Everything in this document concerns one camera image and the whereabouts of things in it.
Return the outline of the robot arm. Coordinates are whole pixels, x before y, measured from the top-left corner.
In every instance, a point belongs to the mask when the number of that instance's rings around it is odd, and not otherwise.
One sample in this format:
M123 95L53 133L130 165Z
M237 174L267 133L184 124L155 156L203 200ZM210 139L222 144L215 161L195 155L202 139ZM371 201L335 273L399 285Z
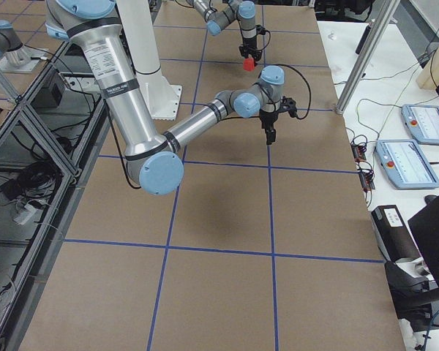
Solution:
M256 22L253 1L229 1L222 11L213 8L210 1L187 1L187 3L203 16L206 28L212 36L217 36L237 21L242 38L239 51L244 58L244 69L252 71L257 66L263 52L263 49L258 48L258 36L265 35L266 29Z
M163 76L146 1L47 1L51 37L83 51L126 148L126 174L153 195L174 191L184 177L179 150L231 113L243 118L282 112L283 70L263 68L249 88L221 91L198 112L158 132L156 118L176 116L181 89Z

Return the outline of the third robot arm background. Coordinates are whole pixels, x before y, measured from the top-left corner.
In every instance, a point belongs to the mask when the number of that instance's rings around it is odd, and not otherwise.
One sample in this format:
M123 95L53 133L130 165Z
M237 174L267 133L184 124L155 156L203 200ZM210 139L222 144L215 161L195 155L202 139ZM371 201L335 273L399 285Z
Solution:
M11 23L0 20L0 70L29 74L45 58L44 52L26 47Z

